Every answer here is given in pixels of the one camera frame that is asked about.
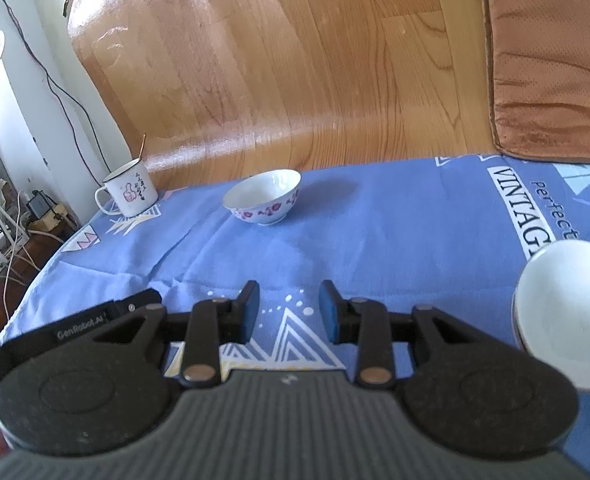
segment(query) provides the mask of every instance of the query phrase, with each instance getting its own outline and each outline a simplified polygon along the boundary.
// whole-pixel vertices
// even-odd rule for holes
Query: white cup
[[[140,158],[131,160],[108,174],[102,182],[104,185],[95,191],[95,202],[107,215],[123,215],[126,218],[137,216],[157,202],[157,190]],[[98,198],[99,192],[103,190],[110,193],[118,211],[104,209]]]

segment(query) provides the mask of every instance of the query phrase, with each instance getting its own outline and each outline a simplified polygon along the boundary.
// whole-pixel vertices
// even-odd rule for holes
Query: mug handle
[[[117,209],[117,211],[107,211],[106,209],[104,209],[104,207],[102,206],[102,204],[99,202],[99,199],[97,198],[97,195],[99,194],[100,191],[106,191],[106,186],[102,186],[100,189],[98,189],[97,191],[95,191],[95,203],[97,204],[97,206],[99,207],[99,209],[107,214],[107,215],[121,215],[121,212],[119,209]]]

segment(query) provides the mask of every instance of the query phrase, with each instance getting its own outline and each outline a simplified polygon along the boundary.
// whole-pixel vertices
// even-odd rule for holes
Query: metal pin
[[[386,384],[392,377],[393,375],[386,368],[380,366],[364,368],[360,372],[360,379],[369,384]]]
[[[210,381],[215,377],[215,368],[209,365],[191,365],[184,369],[184,379],[191,382]]]

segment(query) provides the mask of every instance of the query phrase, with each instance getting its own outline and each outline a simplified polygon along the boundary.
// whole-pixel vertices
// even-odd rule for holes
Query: floral pattern
[[[290,198],[286,201],[287,205],[294,205],[297,202],[297,196],[299,195],[299,189],[296,189],[295,192],[290,196]],[[239,210],[232,210],[232,214],[239,219],[242,220],[249,220],[255,215],[266,215],[266,216],[273,216],[277,213],[284,204],[282,202],[275,202],[269,206],[263,207],[258,210],[254,211],[239,211]]]
[[[260,209],[257,214],[258,215],[266,215],[266,216],[273,216],[276,211],[279,211],[281,207],[281,202],[275,202],[273,205],[267,206],[263,211]]]
[[[294,204],[297,202],[297,196],[299,195],[299,189],[295,190],[295,193],[286,201],[287,204]]]

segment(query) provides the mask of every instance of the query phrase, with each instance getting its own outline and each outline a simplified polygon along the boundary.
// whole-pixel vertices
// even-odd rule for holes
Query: black rubber pad
[[[578,397],[557,370],[494,344],[450,345],[406,381],[418,427],[451,449],[514,459],[550,449],[570,430]]]
[[[392,394],[342,371],[234,370],[136,442],[85,458],[14,451],[0,480],[589,480],[559,451],[480,460],[435,444]]]
[[[47,455],[124,446],[150,431],[168,404],[168,382],[126,345],[64,346],[15,368],[0,383],[6,438]]]

